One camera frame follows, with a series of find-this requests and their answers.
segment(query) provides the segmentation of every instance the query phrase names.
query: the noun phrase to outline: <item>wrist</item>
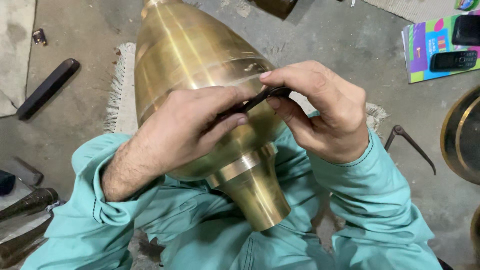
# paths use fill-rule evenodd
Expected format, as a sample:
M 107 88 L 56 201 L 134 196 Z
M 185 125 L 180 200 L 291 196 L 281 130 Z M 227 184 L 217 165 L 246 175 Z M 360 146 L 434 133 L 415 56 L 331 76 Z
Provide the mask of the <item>wrist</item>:
M 359 159 L 367 149 L 369 142 L 369 131 L 365 126 L 339 140 L 327 155 L 320 153 L 317 155 L 331 163 L 346 164 Z

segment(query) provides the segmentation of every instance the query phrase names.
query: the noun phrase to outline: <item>person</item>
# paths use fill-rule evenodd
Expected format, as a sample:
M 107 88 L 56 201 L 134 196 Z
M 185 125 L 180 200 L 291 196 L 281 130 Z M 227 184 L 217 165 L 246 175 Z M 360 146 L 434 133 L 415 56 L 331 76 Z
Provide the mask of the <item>person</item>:
M 292 208 L 283 221 L 253 232 L 205 181 L 165 176 L 246 124 L 247 115 L 234 114 L 209 127 L 252 97 L 235 87 L 173 91 L 133 137 L 105 134 L 76 150 L 72 197 L 54 209 L 48 241 L 23 269 L 129 269 L 134 229 L 166 245 L 165 269 L 441 269 L 406 179 L 366 126 L 365 91 L 315 61 L 260 80 L 290 87 L 318 110 L 309 117 L 288 98 L 267 99 L 288 126 L 275 141 L 277 177 Z M 330 193 L 331 210 L 346 220 L 332 237 L 332 255 L 310 233 Z

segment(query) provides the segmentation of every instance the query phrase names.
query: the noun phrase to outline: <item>mobile phone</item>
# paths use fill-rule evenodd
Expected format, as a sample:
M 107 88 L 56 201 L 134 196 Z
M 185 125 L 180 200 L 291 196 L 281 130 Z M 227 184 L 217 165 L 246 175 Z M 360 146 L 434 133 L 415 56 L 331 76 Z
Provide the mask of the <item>mobile phone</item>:
M 476 50 L 451 51 L 436 53 L 430 61 L 430 71 L 464 71 L 474 67 L 477 63 Z
M 460 15 L 455 20 L 453 45 L 480 46 L 480 15 Z

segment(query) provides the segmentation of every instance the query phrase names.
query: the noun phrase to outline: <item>fingernail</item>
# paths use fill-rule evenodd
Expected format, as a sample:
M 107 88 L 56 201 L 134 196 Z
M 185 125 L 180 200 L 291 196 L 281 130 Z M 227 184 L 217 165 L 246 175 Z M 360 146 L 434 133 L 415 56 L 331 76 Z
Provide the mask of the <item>fingernail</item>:
M 271 71 L 267 71 L 267 72 L 264 72 L 264 73 L 260 74 L 260 79 L 266 78 L 268 75 L 270 75 L 270 73 L 272 73 L 272 72 L 271 72 Z
M 248 119 L 246 117 L 242 117 L 237 120 L 238 125 L 245 125 L 246 123 L 248 123 Z
M 268 97 L 268 98 L 267 98 L 267 102 L 268 102 L 268 104 L 270 104 L 270 106 L 271 106 L 274 110 L 280 108 L 280 103 L 281 103 L 281 101 L 280 101 L 279 98 L 276 98 L 276 97 Z

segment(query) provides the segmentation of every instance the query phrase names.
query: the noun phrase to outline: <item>metal tongs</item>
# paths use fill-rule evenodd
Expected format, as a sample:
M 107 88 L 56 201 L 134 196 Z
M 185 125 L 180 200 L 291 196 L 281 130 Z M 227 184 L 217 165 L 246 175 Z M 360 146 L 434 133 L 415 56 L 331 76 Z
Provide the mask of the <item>metal tongs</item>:
M 410 143 L 413 148 L 415 148 L 415 150 L 420 153 L 420 155 L 428 162 L 428 164 L 430 164 L 433 169 L 433 175 L 437 175 L 437 170 L 435 169 L 435 165 L 432 160 L 427 156 L 427 154 L 425 154 L 425 152 L 423 152 L 420 146 L 412 139 L 412 137 L 410 137 L 410 135 L 408 135 L 408 133 L 403 129 L 401 125 L 396 125 L 392 128 L 392 132 L 390 133 L 390 136 L 385 143 L 385 151 L 388 151 L 388 149 L 390 148 L 390 145 L 392 144 L 395 135 L 400 135 L 404 137 L 407 142 Z

